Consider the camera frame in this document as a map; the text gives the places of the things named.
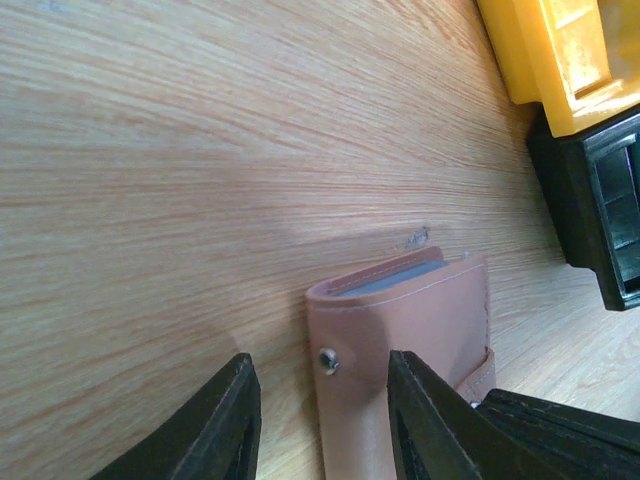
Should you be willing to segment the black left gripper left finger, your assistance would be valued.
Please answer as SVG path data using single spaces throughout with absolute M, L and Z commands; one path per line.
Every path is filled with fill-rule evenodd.
M 95 479 L 254 479 L 261 387 L 251 356 L 232 357 L 183 406 Z

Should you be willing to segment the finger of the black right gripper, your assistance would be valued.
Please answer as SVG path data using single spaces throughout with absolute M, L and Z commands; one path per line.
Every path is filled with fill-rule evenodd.
M 493 389 L 476 410 L 569 479 L 637 479 L 637 422 Z

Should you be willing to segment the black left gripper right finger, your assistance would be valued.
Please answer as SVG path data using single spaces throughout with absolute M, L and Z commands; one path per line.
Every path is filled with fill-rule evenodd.
M 389 422 L 399 479 L 564 479 L 470 406 L 415 353 L 393 350 Z

